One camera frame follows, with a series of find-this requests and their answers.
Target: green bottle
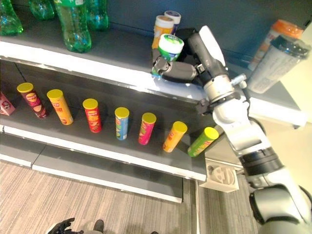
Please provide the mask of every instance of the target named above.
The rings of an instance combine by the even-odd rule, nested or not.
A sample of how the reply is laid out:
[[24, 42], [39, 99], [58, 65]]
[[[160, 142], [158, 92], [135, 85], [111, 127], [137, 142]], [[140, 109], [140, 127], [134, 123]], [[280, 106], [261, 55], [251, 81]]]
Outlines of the green bottle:
[[31, 13], [38, 20], [50, 20], [54, 18], [53, 3], [51, 0], [29, 0]]
[[23, 31], [10, 0], [0, 0], [0, 36], [13, 36]]
[[109, 27], [107, 0], [85, 0], [87, 21], [91, 30], [105, 31]]
[[188, 148], [187, 153], [191, 157], [198, 156], [204, 149], [206, 149], [215, 139], [219, 137], [219, 133], [212, 127], [207, 127], [202, 134], [193, 142]]
[[66, 48], [72, 52], [88, 52], [91, 49], [91, 36], [87, 27], [84, 1], [54, 0], [54, 3]]

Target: store shelf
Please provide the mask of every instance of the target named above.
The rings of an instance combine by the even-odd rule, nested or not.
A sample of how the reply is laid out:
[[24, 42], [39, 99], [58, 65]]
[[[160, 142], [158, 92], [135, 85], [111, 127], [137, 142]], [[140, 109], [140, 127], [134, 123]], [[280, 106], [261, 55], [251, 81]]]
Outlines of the store shelf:
[[[194, 84], [179, 84], [150, 74], [152, 38], [118, 29], [92, 32], [93, 47], [86, 54], [66, 50], [57, 19], [37, 21], [28, 9], [18, 10], [24, 32], [16, 37], [0, 37], [0, 59], [56, 70], [99, 80], [138, 91], [196, 103], [206, 97]], [[228, 63], [231, 77], [250, 71]], [[303, 126], [302, 113], [281, 83], [259, 95], [251, 93], [251, 115]]]
[[33, 170], [182, 202], [183, 179], [137, 166], [47, 146]]
[[0, 134], [0, 159], [31, 167], [45, 145], [8, 134]]
[[15, 108], [11, 116], [0, 118], [6, 133], [180, 177], [206, 179], [204, 155], [191, 158], [186, 153], [191, 142], [188, 135], [172, 153], [167, 153], [162, 144], [168, 131], [154, 129], [150, 143], [143, 146], [137, 141], [140, 125], [136, 123], [129, 124], [127, 139], [119, 141], [115, 136], [115, 119], [111, 117], [104, 120], [103, 130], [94, 134], [89, 130], [83, 110], [71, 109], [74, 123], [62, 125], [54, 110], [50, 111], [48, 118], [37, 119], [24, 102]]

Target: shoe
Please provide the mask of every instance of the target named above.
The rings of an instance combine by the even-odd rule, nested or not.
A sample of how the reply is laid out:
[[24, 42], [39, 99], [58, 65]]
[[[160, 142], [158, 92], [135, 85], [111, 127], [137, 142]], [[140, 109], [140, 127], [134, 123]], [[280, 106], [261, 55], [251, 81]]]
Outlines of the shoe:
[[103, 222], [103, 220], [99, 219], [99, 220], [96, 221], [96, 223], [94, 224], [93, 231], [99, 231], [101, 233], [104, 232], [104, 222]]

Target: bottle cap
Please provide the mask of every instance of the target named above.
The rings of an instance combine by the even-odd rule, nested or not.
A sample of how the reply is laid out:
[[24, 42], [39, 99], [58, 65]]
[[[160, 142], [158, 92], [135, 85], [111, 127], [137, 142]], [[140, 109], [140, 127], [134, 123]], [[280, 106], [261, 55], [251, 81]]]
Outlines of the bottle cap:
[[20, 93], [28, 93], [30, 91], [32, 91], [34, 89], [34, 86], [32, 83], [22, 83], [20, 84], [18, 87], [17, 87], [17, 90], [20, 92]]
[[88, 98], [82, 103], [83, 107], [88, 110], [92, 110], [98, 107], [98, 101], [93, 98]]
[[153, 114], [153, 113], [144, 113], [143, 115], [142, 115], [142, 120], [144, 121], [144, 122], [147, 122], [147, 123], [149, 123], [149, 124], [153, 124], [153, 123], [155, 123], [156, 122], [156, 116]]
[[47, 93], [49, 99], [56, 99], [63, 96], [63, 92], [60, 89], [52, 89]]
[[285, 35], [280, 35], [271, 40], [271, 45], [278, 50], [299, 59], [306, 59], [311, 50], [311, 46], [305, 44], [302, 40]]
[[174, 20], [167, 16], [156, 16], [155, 25], [163, 28], [173, 28]]
[[168, 53], [180, 54], [183, 49], [184, 42], [175, 35], [162, 34], [160, 36], [158, 46], [159, 48], [161, 48], [164, 51], [167, 51]]
[[218, 131], [212, 127], [205, 128], [204, 133], [206, 137], [210, 138], [211, 140], [215, 140], [219, 137]]
[[181, 21], [181, 14], [176, 11], [165, 11], [165, 16], [170, 17], [174, 20], [175, 24], [179, 24]]
[[118, 107], [115, 109], [115, 115], [118, 118], [127, 118], [129, 116], [129, 110], [125, 107]]
[[187, 126], [186, 126], [185, 123], [183, 123], [181, 121], [176, 121], [173, 124], [173, 129], [176, 130], [177, 132], [180, 132], [180, 133], [184, 134], [187, 131]]
[[293, 38], [299, 38], [303, 33], [303, 29], [297, 25], [287, 22], [285, 20], [279, 19], [273, 25], [272, 29], [275, 31], [287, 35]]

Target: dark gray wall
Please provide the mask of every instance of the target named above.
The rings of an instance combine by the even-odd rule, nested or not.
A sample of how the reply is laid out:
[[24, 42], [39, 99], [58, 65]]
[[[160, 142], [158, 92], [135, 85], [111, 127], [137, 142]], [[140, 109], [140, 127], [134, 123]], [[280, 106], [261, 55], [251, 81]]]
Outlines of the dark gray wall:
[[150, 36], [155, 17], [166, 10], [181, 13], [181, 27], [208, 25], [222, 49], [253, 56], [277, 19], [305, 28], [312, 16], [312, 0], [108, 0], [114, 27]]

